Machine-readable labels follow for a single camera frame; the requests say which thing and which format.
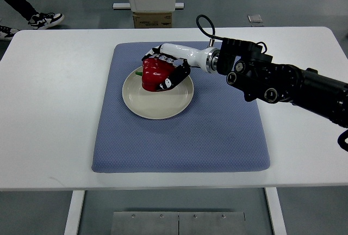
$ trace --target plate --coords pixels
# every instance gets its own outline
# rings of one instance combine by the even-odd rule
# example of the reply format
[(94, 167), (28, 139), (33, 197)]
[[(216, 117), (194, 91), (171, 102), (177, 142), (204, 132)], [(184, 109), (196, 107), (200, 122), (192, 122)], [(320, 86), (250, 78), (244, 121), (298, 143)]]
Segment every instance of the plate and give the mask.
[(122, 97), (126, 106), (138, 116), (147, 119), (167, 119), (181, 113), (191, 102), (194, 84), (190, 76), (169, 91), (149, 92), (141, 86), (142, 66), (135, 69), (125, 80)]

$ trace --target gray floor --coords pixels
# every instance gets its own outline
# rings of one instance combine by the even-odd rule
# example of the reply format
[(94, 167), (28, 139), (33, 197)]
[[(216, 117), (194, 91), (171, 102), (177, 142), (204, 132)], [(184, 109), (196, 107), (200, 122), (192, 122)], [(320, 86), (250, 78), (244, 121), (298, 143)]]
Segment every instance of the gray floor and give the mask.
[[(28, 1), (37, 11), (65, 14), (64, 23), (53, 29), (133, 28), (130, 10), (112, 9), (113, 3), (124, 3), (128, 0)], [(195, 18), (199, 14), (208, 15), (216, 27), (248, 27), (250, 24), (247, 15), (260, 14), (263, 25), (267, 27), (328, 27), (333, 31), (346, 55), (348, 54), (347, 0), (177, 0), (177, 2), (184, 2), (185, 9), (173, 13), (175, 28), (196, 27)], [(3, 1), (0, 1), (0, 9), (0, 25), (30, 29), (26, 20)], [(0, 57), (8, 45), (8, 42), (0, 41)], [(289, 235), (347, 234), (348, 187), (279, 188), (278, 192)], [(0, 233), (62, 234), (70, 197), (71, 193), (65, 191), (0, 193)]]

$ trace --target metal plate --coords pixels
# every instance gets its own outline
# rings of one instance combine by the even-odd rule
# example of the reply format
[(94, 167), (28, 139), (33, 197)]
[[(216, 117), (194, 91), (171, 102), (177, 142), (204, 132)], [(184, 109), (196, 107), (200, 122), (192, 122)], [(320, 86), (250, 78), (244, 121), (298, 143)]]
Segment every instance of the metal plate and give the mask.
[(111, 235), (247, 235), (243, 212), (114, 212)]
[(111, 235), (178, 235), (177, 212), (114, 212)]
[(248, 15), (250, 23), (262, 23), (262, 18), (260, 15)]
[(247, 235), (243, 212), (180, 212), (180, 235)]

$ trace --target sneaker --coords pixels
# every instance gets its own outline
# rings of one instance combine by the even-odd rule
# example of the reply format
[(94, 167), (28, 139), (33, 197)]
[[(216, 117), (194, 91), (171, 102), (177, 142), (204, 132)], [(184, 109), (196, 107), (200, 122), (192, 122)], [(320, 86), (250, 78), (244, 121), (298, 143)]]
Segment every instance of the sneaker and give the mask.
[(11, 41), (17, 32), (19, 32), (18, 29), (0, 26), (0, 40)]
[(32, 19), (28, 22), (34, 29), (47, 29), (49, 27), (54, 27), (61, 23), (64, 20), (63, 14), (55, 13), (39, 13), (32, 16)]

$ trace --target cardboard box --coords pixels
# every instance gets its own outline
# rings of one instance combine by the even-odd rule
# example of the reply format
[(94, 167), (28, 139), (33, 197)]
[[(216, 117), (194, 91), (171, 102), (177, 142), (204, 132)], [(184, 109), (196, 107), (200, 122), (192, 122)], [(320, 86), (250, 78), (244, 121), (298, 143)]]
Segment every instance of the cardboard box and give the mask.
[(133, 13), (134, 28), (172, 28), (172, 12)]

